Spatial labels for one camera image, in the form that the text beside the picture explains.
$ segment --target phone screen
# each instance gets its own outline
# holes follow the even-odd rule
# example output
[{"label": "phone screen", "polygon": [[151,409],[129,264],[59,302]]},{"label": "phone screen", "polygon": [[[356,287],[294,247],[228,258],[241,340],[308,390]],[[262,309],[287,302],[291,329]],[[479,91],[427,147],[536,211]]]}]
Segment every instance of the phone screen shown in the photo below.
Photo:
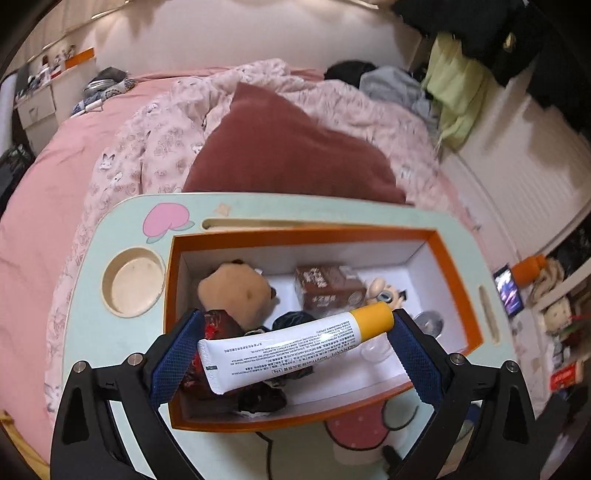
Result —
[{"label": "phone screen", "polygon": [[496,272],[494,279],[507,315],[509,318],[514,317],[524,309],[524,305],[509,266],[506,265]]}]

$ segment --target yellow tube cap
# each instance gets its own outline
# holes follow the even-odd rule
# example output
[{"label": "yellow tube cap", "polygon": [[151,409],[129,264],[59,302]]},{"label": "yellow tube cap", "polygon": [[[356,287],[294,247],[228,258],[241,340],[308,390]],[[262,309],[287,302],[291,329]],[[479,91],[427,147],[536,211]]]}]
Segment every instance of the yellow tube cap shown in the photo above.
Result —
[{"label": "yellow tube cap", "polygon": [[362,342],[389,332],[394,327],[394,314],[383,301],[351,310],[350,313],[357,321]]}]

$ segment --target brown plush bear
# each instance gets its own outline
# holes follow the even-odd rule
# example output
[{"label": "brown plush bear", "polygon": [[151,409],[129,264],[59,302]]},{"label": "brown plush bear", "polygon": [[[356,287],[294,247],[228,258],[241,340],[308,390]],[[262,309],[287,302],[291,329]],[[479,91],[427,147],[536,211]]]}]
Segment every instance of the brown plush bear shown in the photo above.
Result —
[{"label": "brown plush bear", "polygon": [[234,260],[199,282],[197,295],[205,310],[225,310],[249,332],[259,328],[271,313],[276,293],[250,265]]}]

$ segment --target pink bed sheet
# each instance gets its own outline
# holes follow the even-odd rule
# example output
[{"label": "pink bed sheet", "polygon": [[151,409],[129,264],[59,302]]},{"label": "pink bed sheet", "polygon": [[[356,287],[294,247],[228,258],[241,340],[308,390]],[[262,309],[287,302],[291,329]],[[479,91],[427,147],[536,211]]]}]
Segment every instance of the pink bed sheet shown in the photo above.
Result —
[{"label": "pink bed sheet", "polygon": [[64,122],[12,195],[0,220],[0,408],[49,459],[52,425],[44,398],[47,315],[72,248],[93,166],[123,125],[177,76],[223,68],[140,77],[102,112]]}]

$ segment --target white radiator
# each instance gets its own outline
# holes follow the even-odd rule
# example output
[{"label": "white radiator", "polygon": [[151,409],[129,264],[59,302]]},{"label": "white radiator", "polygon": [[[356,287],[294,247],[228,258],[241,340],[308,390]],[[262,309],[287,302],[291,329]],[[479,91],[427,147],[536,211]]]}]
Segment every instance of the white radiator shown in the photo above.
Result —
[{"label": "white radiator", "polygon": [[459,154],[506,224],[520,257],[541,251],[591,200],[591,147],[525,93],[524,72],[492,86]]}]

